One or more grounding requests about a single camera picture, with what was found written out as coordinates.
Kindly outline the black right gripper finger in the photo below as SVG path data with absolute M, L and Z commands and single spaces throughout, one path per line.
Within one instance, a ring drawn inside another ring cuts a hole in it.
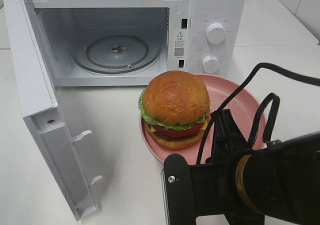
M 247 141 L 236 124 L 231 110 L 223 109 L 214 122 L 212 152 L 225 152 L 245 148 Z

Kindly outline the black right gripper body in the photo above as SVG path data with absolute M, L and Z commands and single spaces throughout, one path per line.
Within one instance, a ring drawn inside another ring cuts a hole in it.
M 198 217 L 223 214 L 230 225 L 251 225 L 253 213 L 241 201 L 235 179 L 240 150 L 222 152 L 213 162 L 192 165 L 190 175 Z

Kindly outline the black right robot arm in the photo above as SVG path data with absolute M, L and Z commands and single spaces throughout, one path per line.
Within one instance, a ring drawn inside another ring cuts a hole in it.
M 224 214 L 231 225 L 262 225 L 265 216 L 319 224 L 319 133 L 254 150 L 229 110 L 213 117 L 212 154 L 190 170 L 197 215 Z

